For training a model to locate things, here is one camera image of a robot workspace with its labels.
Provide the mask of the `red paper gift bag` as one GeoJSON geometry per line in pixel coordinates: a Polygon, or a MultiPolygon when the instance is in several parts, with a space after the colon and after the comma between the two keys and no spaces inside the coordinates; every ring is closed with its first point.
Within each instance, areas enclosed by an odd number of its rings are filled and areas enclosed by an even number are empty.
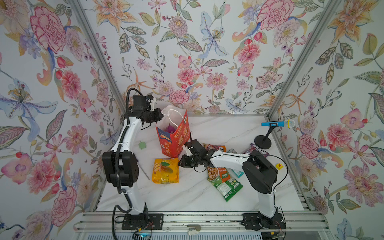
{"type": "Polygon", "coordinates": [[[156,123],[156,130],[162,153],[170,158],[178,158],[183,151],[183,146],[190,140],[190,126],[188,113],[184,109],[169,105],[161,110],[163,118],[156,123]],[[169,125],[177,127],[174,134],[165,132],[169,125]]]}

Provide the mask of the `yellow snack packet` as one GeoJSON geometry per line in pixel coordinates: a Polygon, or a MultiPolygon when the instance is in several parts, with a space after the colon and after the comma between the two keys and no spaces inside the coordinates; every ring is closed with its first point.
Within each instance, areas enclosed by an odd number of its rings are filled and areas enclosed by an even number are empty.
{"type": "Polygon", "coordinates": [[[152,182],[155,184],[179,183],[179,159],[155,159],[152,182]]]}

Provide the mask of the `orange candy snack packet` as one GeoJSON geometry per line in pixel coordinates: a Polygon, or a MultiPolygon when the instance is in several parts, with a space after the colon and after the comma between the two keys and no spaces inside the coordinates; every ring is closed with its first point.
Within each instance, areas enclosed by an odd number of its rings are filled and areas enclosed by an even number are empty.
{"type": "Polygon", "coordinates": [[[222,152],[227,151],[227,148],[225,146],[220,146],[220,145],[203,144],[203,147],[207,151],[209,151],[209,150],[217,150],[217,151],[222,151],[222,152]]]}

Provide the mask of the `purple snack packet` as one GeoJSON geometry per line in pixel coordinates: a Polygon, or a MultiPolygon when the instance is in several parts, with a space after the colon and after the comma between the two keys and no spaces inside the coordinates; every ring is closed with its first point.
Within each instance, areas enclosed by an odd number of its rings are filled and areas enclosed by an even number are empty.
{"type": "Polygon", "coordinates": [[[165,128],[165,132],[166,133],[169,133],[169,134],[174,134],[177,130],[177,127],[174,127],[173,125],[169,124],[166,128],[165,128]]]}

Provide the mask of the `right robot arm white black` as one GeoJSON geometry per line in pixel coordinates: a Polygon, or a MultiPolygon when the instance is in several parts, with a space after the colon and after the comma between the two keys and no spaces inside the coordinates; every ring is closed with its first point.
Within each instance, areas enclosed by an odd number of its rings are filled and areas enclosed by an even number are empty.
{"type": "Polygon", "coordinates": [[[243,172],[250,185],[258,192],[259,219],[274,223],[278,213],[273,187],[277,182],[277,168],[259,151],[250,154],[233,154],[211,149],[207,150],[198,140],[186,142],[185,154],[179,160],[182,168],[195,168],[200,165],[208,168],[226,168],[243,172]]]}

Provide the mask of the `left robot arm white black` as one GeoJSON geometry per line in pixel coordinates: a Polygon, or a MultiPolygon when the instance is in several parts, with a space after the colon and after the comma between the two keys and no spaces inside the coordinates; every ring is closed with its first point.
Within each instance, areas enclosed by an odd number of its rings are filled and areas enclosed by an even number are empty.
{"type": "Polygon", "coordinates": [[[126,114],[118,140],[112,149],[104,152],[102,161],[108,183],[111,183],[119,194],[123,194],[128,202],[124,222],[144,222],[149,219],[148,208],[137,188],[139,178],[138,159],[133,153],[133,144],[144,124],[159,122],[163,118],[160,109],[155,108],[153,96],[143,95],[139,90],[130,88],[126,98],[126,114]]]}

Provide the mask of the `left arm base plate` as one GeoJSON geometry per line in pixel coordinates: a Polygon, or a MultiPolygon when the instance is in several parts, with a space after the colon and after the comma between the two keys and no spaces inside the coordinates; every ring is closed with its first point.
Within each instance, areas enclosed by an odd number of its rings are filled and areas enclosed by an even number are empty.
{"type": "Polygon", "coordinates": [[[126,214],[122,223],[122,230],[138,230],[147,227],[149,230],[162,230],[164,214],[126,214]]]}

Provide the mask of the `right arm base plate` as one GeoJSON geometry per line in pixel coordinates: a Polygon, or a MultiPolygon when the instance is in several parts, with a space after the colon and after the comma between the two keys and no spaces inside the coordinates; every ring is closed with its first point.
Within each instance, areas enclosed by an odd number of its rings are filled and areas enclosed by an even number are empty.
{"type": "Polygon", "coordinates": [[[283,215],[276,212],[271,218],[268,218],[258,213],[244,213],[242,214],[243,220],[241,224],[246,230],[285,230],[286,222],[283,215]]]}

